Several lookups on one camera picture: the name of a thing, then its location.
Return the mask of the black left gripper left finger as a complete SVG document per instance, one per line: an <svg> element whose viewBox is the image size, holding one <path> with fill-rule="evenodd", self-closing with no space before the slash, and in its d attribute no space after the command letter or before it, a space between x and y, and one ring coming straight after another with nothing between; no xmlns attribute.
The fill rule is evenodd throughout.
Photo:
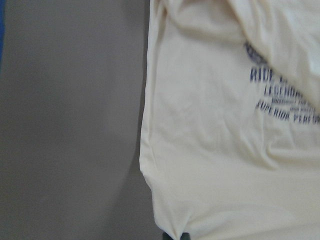
<svg viewBox="0 0 320 240"><path fill-rule="evenodd" d="M171 238L170 235L168 235L166 232L162 233L162 240L174 240L173 238Z"/></svg>

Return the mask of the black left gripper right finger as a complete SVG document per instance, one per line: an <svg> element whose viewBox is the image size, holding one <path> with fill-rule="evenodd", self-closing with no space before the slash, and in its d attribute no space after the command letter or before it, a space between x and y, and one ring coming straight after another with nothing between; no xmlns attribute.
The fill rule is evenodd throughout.
<svg viewBox="0 0 320 240"><path fill-rule="evenodd" d="M180 237L180 240L191 240L191 236L188 232L183 232Z"/></svg>

